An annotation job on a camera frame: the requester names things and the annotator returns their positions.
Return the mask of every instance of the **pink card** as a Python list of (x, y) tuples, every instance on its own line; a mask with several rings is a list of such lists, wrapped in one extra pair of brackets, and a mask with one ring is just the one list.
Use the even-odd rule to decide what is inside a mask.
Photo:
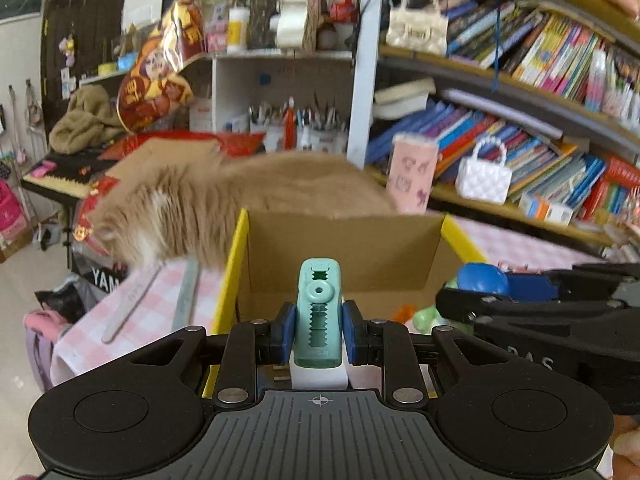
[(394, 136), (386, 190), (403, 214), (424, 214), (438, 161), (438, 143), (412, 134)]

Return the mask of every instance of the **brown blanket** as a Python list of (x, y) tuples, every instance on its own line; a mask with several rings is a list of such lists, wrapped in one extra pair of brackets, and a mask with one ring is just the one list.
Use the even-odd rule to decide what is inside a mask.
[(71, 97), (66, 114), (49, 135), (49, 142), (56, 152), (72, 155), (87, 146), (99, 146), (123, 131), (106, 90), (98, 85), (86, 85)]

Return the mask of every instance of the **ruler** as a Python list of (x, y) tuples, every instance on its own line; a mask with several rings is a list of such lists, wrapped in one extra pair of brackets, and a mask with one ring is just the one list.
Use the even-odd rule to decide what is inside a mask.
[(136, 282), (126, 293), (120, 306), (111, 316), (107, 328), (102, 334), (102, 342), (107, 344), (115, 339), (118, 332), (129, 319), (140, 301), (145, 297), (152, 283), (156, 280), (158, 272), (162, 269), (163, 264), (155, 264), (153, 267), (147, 267), (140, 272)]
[(175, 306), (174, 322), (171, 326), (171, 332), (176, 332), (190, 324), (199, 275), (200, 265), (195, 258), (190, 256), (187, 259), (187, 265), (184, 269), (184, 276), (182, 278), (182, 285), (180, 286), (180, 293), (178, 294), (178, 303)]

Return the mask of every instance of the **screw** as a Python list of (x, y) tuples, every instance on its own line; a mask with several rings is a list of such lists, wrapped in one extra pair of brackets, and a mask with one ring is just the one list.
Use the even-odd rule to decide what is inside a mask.
[(415, 404), (424, 399), (424, 394), (415, 388), (398, 388), (392, 397), (401, 404)]
[(225, 404), (237, 404), (243, 402), (249, 394), (242, 388), (225, 388), (218, 393), (218, 399)]

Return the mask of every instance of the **yellow cardboard box edge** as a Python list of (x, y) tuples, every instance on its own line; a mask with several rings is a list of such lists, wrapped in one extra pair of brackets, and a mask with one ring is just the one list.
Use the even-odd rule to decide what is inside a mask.
[(457, 224), (453, 216), (445, 215), (440, 227), (440, 234), (464, 263), (481, 262), (487, 264), (489, 262), (476, 244), (469, 239), (462, 227)]
[[(236, 311), (236, 295), (238, 294), (238, 286), (240, 284), (242, 259), (244, 258), (244, 250), (246, 249), (248, 236), (249, 215), (245, 209), (242, 209), (238, 217), (236, 230), (234, 231), (234, 239), (231, 242), (229, 258), (226, 261), (225, 275), (218, 295), (216, 313), (209, 329), (210, 334), (227, 333), (229, 329), (231, 329), (232, 316)], [(213, 394), (217, 374), (218, 367), (211, 367), (209, 379), (204, 388), (204, 397), (210, 397)]]

